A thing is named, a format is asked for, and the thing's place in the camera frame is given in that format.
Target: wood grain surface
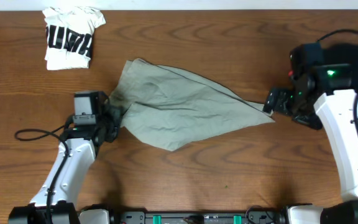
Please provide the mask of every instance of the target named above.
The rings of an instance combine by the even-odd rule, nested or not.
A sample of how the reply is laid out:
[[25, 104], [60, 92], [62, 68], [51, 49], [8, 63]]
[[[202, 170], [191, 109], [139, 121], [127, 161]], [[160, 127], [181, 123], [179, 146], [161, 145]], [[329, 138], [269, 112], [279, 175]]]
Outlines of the wood grain surface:
[[[339, 28], [358, 29], [358, 11], [105, 11], [90, 69], [47, 71], [41, 12], [0, 12], [0, 223], [27, 205], [57, 154], [57, 141], [19, 142], [18, 129], [52, 130], [73, 112], [73, 93], [110, 93], [126, 60], [180, 67], [245, 100], [264, 102], [288, 86], [288, 53]], [[358, 42], [341, 35], [327, 40]], [[104, 144], [77, 208], [246, 210], [341, 202], [324, 131], [275, 114], [264, 124], [193, 142], [175, 152], [142, 144], [123, 129]]]

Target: white t-shirt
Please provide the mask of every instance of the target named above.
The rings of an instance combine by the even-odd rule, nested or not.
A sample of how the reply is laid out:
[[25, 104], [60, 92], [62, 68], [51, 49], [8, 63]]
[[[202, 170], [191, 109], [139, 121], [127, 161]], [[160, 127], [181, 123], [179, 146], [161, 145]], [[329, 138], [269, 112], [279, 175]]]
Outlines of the white t-shirt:
[[47, 23], [47, 69], [88, 68], [93, 32], [106, 23], [103, 14], [90, 7], [50, 7], [42, 12]]

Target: green tape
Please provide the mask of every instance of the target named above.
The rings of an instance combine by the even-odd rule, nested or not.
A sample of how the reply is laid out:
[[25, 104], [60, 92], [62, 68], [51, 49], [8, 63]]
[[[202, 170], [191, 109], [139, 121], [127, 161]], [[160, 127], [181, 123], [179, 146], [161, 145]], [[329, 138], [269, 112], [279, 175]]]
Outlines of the green tape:
[[235, 215], [233, 217], [234, 219], [234, 224], [241, 224], [241, 216], [240, 215]]
[[161, 224], [161, 215], [153, 216], [153, 224]]

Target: brown tabletop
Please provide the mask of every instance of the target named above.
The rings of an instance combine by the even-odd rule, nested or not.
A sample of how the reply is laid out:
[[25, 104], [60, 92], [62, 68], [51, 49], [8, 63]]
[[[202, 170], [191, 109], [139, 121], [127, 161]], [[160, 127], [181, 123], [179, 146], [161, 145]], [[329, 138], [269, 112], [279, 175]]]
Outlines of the brown tabletop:
[[[73, 112], [73, 93], [118, 83], [126, 60], [180, 67], [212, 79], [245, 100], [264, 102], [289, 86], [288, 54], [339, 28], [358, 29], [358, 11], [104, 11], [90, 69], [46, 70], [41, 12], [0, 12], [0, 223], [27, 205], [57, 155], [53, 138], [19, 142], [18, 129], [53, 130]], [[354, 35], [327, 40], [358, 42]], [[326, 133], [275, 114], [264, 124], [187, 144], [175, 152], [122, 129], [89, 170], [77, 209], [246, 210], [341, 202]]]

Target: white background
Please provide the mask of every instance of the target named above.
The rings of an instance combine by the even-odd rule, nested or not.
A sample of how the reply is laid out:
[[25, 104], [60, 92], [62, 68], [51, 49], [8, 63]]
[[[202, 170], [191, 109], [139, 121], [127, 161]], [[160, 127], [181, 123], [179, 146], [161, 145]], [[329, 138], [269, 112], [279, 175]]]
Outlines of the white background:
[[0, 11], [91, 6], [104, 10], [358, 9], [358, 0], [0, 0]]

